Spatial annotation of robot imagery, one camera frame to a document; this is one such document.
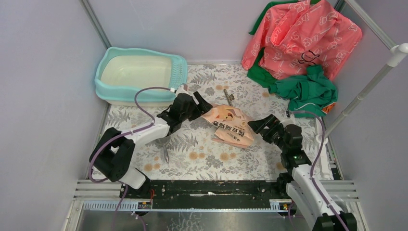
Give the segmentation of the pink cat litter bag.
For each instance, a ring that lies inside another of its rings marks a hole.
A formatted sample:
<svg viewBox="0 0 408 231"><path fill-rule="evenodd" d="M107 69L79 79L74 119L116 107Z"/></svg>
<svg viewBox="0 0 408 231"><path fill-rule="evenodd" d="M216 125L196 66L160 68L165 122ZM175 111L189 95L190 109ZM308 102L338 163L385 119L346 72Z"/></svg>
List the pink cat litter bag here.
<svg viewBox="0 0 408 231"><path fill-rule="evenodd" d="M248 117L241 109L225 104L214 106L202 115L207 122L217 127L215 135L217 141L240 148L248 148L254 142Z"/></svg>

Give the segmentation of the silver metal scoop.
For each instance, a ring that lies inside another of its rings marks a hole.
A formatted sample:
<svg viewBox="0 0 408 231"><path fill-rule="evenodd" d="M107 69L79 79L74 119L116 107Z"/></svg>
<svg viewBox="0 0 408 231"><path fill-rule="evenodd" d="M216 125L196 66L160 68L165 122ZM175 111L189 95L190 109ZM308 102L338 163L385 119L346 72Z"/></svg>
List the silver metal scoop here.
<svg viewBox="0 0 408 231"><path fill-rule="evenodd" d="M168 149L167 149L167 145L170 142L170 137L164 137L164 138L159 138L156 140L156 143L162 148L163 151L163 156L164 159L166 161L166 163L169 164L169 154L168 154Z"/></svg>

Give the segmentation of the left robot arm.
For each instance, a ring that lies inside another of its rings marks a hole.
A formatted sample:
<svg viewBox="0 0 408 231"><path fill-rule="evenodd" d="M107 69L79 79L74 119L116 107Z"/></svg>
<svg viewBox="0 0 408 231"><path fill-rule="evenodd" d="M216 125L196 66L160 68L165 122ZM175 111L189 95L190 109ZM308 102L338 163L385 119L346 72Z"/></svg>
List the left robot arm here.
<svg viewBox="0 0 408 231"><path fill-rule="evenodd" d="M194 121L212 109L199 92L178 93L173 103L151 122L129 131L107 129L89 157L90 167L95 167L105 180L120 182L130 187L138 198L149 193L147 176L131 167L136 146L144 146L154 140L165 138L181 128L184 121Z"/></svg>

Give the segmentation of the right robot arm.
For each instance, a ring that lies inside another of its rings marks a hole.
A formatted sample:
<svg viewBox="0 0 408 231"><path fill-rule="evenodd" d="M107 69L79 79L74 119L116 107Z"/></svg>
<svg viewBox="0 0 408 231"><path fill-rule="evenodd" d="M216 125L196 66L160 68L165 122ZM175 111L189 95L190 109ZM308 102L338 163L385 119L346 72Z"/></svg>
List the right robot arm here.
<svg viewBox="0 0 408 231"><path fill-rule="evenodd" d="M277 178L276 192L290 197L313 231L356 231L357 220L330 197L322 183L314 177L315 163L303 150L302 129L294 124L283 125L274 115L249 121L248 126L281 150L281 163L287 170Z"/></svg>

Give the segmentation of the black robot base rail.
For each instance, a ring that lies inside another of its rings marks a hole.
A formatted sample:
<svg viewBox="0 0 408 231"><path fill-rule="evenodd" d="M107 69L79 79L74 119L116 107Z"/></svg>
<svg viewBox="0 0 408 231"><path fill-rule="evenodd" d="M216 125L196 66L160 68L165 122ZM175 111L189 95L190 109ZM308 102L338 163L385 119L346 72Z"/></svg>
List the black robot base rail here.
<svg viewBox="0 0 408 231"><path fill-rule="evenodd" d="M292 203L274 180L150 180L120 189L126 199L146 199L154 209L286 209Z"/></svg>

